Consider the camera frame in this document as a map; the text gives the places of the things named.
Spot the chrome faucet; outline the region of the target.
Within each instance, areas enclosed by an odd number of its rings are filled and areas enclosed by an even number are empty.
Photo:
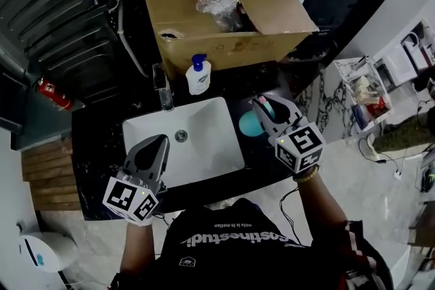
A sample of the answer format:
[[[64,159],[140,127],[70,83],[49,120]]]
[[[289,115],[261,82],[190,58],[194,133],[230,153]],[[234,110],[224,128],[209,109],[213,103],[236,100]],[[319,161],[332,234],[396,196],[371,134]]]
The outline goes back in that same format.
[[[163,111],[171,111],[174,108],[173,94],[166,71],[162,63],[152,66],[154,89],[158,92]]]

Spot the person's left forearm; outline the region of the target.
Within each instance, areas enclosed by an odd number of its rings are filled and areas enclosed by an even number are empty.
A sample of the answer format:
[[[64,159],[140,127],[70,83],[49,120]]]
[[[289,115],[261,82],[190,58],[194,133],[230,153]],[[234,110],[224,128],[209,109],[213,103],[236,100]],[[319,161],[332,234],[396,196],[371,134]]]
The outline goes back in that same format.
[[[129,223],[126,229],[124,252],[117,274],[119,289],[132,289],[140,279],[146,278],[155,262],[152,225],[137,226]]]

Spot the black marble table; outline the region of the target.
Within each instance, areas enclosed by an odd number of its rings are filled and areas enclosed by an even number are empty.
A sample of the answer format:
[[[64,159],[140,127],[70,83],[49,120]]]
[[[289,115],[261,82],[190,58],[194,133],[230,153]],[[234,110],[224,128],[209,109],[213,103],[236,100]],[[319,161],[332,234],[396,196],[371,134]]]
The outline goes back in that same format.
[[[257,94],[275,93],[297,97],[318,75],[316,63],[270,61],[246,67],[216,71],[206,93],[191,96],[184,79],[174,81],[173,100],[181,106],[213,97],[225,99],[234,126],[250,108],[248,100]],[[83,216],[89,221],[113,220],[103,206],[110,177],[126,157],[122,122],[130,117],[158,111],[157,92],[146,90],[138,98],[140,107],[122,97],[112,97],[72,113],[72,163]],[[246,194],[290,177],[290,171],[275,159],[264,135],[246,137],[236,131],[245,167],[199,183],[168,188],[158,195],[155,213],[172,213],[191,206],[206,205]]]

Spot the wooden slatted platform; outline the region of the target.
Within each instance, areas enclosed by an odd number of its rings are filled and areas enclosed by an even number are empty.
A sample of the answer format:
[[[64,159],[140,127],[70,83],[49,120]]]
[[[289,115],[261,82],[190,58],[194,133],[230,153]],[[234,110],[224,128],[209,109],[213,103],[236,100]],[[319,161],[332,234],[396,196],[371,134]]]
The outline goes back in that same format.
[[[21,153],[22,179],[30,187],[36,211],[79,211],[72,142],[58,139]]]

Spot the white round bin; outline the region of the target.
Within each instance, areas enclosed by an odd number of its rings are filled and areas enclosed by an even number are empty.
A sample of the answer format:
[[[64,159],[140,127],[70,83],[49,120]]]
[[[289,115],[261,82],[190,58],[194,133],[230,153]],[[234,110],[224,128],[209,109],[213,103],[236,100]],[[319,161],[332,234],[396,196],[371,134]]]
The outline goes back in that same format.
[[[31,232],[20,236],[22,252],[33,265],[47,273],[63,271],[73,264],[79,251],[73,239],[58,232]]]

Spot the dark green mat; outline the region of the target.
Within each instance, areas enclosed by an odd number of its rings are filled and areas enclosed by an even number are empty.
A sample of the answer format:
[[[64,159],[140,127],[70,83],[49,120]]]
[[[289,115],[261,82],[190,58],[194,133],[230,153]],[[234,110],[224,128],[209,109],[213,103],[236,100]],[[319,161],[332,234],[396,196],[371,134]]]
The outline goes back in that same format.
[[[435,143],[435,107],[412,115],[399,124],[387,124],[379,136],[371,133],[366,141],[375,156]]]

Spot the white pump soap bottle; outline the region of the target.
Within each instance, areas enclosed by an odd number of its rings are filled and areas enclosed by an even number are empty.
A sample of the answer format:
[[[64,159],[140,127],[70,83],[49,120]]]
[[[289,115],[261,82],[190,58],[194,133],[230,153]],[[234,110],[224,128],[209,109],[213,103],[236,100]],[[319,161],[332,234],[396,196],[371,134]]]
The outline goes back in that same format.
[[[210,85],[211,63],[206,54],[195,54],[192,57],[192,65],[186,71],[188,89],[191,95],[199,95],[205,92]]]

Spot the white marble-pattern box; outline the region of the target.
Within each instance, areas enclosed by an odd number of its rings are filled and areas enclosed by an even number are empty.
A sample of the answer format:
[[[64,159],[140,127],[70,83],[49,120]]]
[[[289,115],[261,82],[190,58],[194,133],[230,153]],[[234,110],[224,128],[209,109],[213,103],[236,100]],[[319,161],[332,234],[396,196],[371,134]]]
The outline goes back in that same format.
[[[381,76],[369,56],[335,60],[350,98],[357,129],[365,132],[385,121],[393,113],[392,102]]]

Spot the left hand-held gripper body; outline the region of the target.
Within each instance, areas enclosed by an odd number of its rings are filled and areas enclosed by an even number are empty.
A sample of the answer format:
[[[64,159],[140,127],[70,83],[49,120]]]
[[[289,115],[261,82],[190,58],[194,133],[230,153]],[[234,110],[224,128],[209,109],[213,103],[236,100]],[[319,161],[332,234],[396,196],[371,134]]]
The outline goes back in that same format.
[[[164,184],[162,176],[159,182],[147,182],[143,174],[144,171],[128,174],[123,166],[120,167],[116,176],[109,179],[103,205],[127,221],[151,217],[159,204],[156,195]]]

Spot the red fire extinguisher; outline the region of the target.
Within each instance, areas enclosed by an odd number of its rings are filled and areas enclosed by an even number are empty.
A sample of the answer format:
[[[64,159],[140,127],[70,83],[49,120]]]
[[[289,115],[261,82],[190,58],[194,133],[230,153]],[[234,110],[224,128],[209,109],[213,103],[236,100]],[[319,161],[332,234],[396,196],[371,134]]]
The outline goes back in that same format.
[[[64,110],[71,110],[74,104],[72,98],[67,96],[62,90],[58,89],[46,77],[39,77],[35,82],[36,91],[52,101],[57,107]]]

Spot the white wristband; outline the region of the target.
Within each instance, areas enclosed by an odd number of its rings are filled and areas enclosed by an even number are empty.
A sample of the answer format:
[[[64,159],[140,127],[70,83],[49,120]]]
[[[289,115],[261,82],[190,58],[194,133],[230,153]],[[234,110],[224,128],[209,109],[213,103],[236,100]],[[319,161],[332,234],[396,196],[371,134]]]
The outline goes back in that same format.
[[[128,222],[138,227],[145,227],[152,225],[153,217],[151,216],[143,221],[129,220]]]

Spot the person's right forearm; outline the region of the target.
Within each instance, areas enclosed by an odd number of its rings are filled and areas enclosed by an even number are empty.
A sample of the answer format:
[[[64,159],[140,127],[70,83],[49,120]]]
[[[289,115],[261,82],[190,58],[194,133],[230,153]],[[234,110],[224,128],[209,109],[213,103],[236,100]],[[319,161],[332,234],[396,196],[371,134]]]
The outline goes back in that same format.
[[[324,233],[342,226],[347,221],[344,211],[325,186],[319,174],[319,166],[311,167],[294,181],[314,239],[320,239]]]

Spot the person's black printed shirt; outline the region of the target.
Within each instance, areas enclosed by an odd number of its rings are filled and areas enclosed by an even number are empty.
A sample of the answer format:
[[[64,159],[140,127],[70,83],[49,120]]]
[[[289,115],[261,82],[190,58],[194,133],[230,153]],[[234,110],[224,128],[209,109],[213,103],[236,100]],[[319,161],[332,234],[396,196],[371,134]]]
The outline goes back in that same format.
[[[324,230],[297,244],[247,199],[182,212],[160,257],[137,275],[120,272],[109,290],[394,290],[390,271],[362,223]]]

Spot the white rectangular sink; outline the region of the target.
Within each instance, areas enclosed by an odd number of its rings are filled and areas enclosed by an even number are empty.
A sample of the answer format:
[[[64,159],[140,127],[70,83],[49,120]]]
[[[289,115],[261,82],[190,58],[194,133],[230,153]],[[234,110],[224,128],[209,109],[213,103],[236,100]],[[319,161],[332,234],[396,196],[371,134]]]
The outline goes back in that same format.
[[[169,158],[162,176],[167,188],[211,179],[245,167],[222,97],[134,117],[124,121],[122,129],[127,151],[148,137],[168,136]]]

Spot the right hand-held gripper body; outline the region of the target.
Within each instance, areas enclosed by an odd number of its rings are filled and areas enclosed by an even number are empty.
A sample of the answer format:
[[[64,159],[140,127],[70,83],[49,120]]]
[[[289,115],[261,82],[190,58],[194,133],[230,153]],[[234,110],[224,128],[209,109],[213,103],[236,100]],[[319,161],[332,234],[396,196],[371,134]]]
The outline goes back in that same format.
[[[326,144],[315,122],[305,116],[297,117],[291,124],[267,122],[268,141],[275,149],[275,157],[295,175],[319,164]]]

